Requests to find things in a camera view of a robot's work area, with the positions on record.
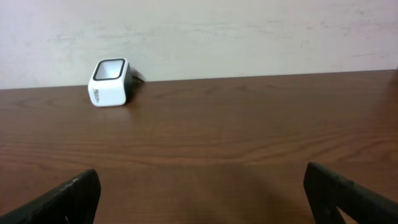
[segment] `logo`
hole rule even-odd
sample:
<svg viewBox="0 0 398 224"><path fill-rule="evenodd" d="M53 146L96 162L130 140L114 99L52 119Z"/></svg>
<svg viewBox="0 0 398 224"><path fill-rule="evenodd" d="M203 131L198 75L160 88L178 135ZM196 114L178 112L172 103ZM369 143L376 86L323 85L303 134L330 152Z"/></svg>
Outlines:
<svg viewBox="0 0 398 224"><path fill-rule="evenodd" d="M97 101L97 103L100 102L100 91L96 89L93 89L93 91L94 91L95 101Z"/></svg>

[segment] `white cube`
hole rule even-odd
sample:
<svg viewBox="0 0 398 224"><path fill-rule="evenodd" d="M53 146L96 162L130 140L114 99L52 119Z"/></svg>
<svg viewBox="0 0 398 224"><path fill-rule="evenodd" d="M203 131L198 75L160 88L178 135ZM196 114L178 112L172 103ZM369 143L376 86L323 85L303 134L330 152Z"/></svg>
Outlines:
<svg viewBox="0 0 398 224"><path fill-rule="evenodd" d="M88 83L88 94L95 106L119 106L131 94L132 73L125 58L98 62Z"/></svg>

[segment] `black plastic piece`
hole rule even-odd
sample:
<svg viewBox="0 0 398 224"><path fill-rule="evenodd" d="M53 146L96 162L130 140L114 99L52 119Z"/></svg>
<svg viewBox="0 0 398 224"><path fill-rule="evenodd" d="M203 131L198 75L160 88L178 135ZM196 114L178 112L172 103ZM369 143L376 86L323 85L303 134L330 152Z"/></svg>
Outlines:
<svg viewBox="0 0 398 224"><path fill-rule="evenodd" d="M398 223L398 203L310 162L304 189L317 224L344 224L337 207L359 224Z"/></svg>
<svg viewBox="0 0 398 224"><path fill-rule="evenodd" d="M92 224L100 200L98 174L90 169L0 217L7 224Z"/></svg>

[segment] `wood grain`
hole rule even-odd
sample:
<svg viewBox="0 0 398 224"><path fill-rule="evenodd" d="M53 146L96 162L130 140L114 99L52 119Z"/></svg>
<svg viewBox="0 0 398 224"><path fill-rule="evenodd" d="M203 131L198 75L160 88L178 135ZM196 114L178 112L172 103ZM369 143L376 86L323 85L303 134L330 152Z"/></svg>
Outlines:
<svg viewBox="0 0 398 224"><path fill-rule="evenodd" d="M321 162L398 200L398 74L146 83L95 108L85 86L0 91L0 213L87 168L96 223L311 223Z"/></svg>

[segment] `black frame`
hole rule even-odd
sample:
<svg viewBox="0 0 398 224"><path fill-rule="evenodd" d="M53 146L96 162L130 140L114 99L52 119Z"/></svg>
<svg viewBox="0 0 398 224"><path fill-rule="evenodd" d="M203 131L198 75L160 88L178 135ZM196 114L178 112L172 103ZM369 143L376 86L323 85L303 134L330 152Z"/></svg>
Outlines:
<svg viewBox="0 0 398 224"><path fill-rule="evenodd" d="M100 65L101 65L103 62L110 62L110 61L115 61L115 60L122 60L122 61L123 61L123 63L122 63L122 68L120 69L120 72L119 72L119 76L116 77L116 78L96 79L97 72L98 72L98 69L100 68ZM125 64L125 63L126 63L126 60L123 59L123 58L115 58L115 59L106 59L106 60L102 60L102 61L98 62L97 67L95 68L95 72L94 72L94 77L93 77L93 79L94 79L95 81L105 81L105 80L115 80L115 79L118 79L118 78L120 78L120 76L122 76L123 68L124 68L124 64Z"/></svg>
<svg viewBox="0 0 398 224"><path fill-rule="evenodd" d="M337 207L358 223L398 223L398 203L310 162L304 189L317 224L345 224Z"/></svg>
<svg viewBox="0 0 398 224"><path fill-rule="evenodd" d="M92 224L100 200L98 174L90 169L0 217L7 224Z"/></svg>

